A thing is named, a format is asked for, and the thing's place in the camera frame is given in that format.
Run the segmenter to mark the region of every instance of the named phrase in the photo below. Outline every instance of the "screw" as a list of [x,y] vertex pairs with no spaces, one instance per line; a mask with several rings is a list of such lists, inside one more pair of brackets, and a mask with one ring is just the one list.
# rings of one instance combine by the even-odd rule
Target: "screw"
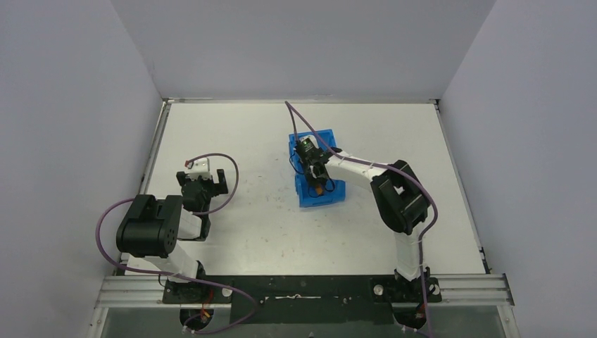
[[230,295],[232,295],[232,290],[231,289],[226,289],[226,288],[222,289],[222,296],[224,296],[224,297],[230,297]]
[[382,285],[375,285],[373,287],[373,293],[376,294],[377,296],[381,296],[384,294],[384,287]]

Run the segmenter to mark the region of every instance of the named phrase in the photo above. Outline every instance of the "blue bin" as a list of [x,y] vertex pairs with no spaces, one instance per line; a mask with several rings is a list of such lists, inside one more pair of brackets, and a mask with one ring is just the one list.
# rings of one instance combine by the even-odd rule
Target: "blue bin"
[[[318,130],[318,134],[330,145],[336,146],[336,140],[334,139],[334,133],[331,129],[326,130]],[[297,134],[298,138],[300,139],[306,135],[313,135],[312,132],[300,132]],[[288,150],[289,154],[291,155],[291,161],[294,167],[298,171],[302,171],[301,164],[299,163],[299,157],[294,153],[294,134],[288,135]],[[326,149],[326,147],[321,144],[318,140],[318,145],[321,149]],[[296,189],[296,193],[298,194],[298,204],[301,208],[308,208],[310,206],[325,206],[327,204],[333,204],[336,202],[341,202],[346,198],[346,183],[340,180],[334,180],[334,184],[336,185],[336,189],[333,192],[323,192],[323,195],[319,197],[311,197],[317,196],[315,190],[308,186],[307,180],[305,179],[304,175],[296,174],[294,175],[294,188]],[[333,185],[330,181],[327,181],[325,189],[332,190]]]

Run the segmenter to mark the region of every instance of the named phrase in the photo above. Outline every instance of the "white wall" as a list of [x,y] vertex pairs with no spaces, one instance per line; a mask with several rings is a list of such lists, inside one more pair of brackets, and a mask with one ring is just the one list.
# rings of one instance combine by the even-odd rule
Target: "white wall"
[[164,97],[437,99],[495,0],[112,0]]
[[109,0],[0,2],[2,337],[84,336],[160,106]]
[[597,332],[596,18],[594,0],[498,0],[440,103],[525,338]]

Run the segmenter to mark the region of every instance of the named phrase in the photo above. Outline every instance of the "white table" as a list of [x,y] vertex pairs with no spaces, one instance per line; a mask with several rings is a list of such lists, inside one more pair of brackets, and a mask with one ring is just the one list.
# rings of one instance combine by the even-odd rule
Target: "white table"
[[[411,165],[439,209],[439,221],[423,242],[433,274],[484,273],[432,104],[295,107],[316,129],[332,128],[338,147],[350,154],[382,163],[402,159]],[[297,125],[299,132],[307,131],[298,119]],[[180,194],[175,173],[183,169],[185,160],[223,152],[239,164],[237,194],[228,206],[210,215],[205,242],[181,244],[209,275],[392,273],[394,236],[382,222],[370,192],[348,184],[345,202],[299,208],[288,162],[290,133],[290,116],[282,102],[172,104],[147,193],[158,198]],[[224,158],[212,158],[210,163],[214,174],[216,168],[225,169],[232,191],[232,164]],[[214,198],[212,207],[226,198]],[[134,257],[128,265],[154,268]]]

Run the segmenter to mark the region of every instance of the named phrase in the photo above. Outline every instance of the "blue tray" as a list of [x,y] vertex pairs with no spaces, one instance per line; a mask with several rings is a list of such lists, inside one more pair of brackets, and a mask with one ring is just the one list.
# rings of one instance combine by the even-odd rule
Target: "blue tray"
[[[336,146],[336,140],[334,139],[334,133],[331,129],[326,130],[318,130],[318,134],[329,144],[329,146]],[[297,134],[298,138],[300,139],[306,135],[313,135],[312,132],[300,132]],[[302,171],[301,164],[299,163],[299,157],[294,153],[294,134],[288,135],[288,150],[289,154],[291,154],[291,161],[294,167],[300,172]],[[318,145],[321,149],[327,149],[321,142],[318,140]],[[336,202],[341,202],[346,198],[346,183],[340,180],[334,180],[334,184],[336,185],[336,189],[333,192],[323,192],[323,195],[319,197],[311,197],[317,196],[317,193],[313,188],[310,188],[307,184],[307,180],[305,179],[304,175],[295,174],[294,175],[294,188],[296,189],[296,193],[298,194],[298,204],[301,208],[307,208],[310,206],[325,206],[327,204],[333,204]],[[328,190],[332,190],[332,183],[327,181],[325,188]]]

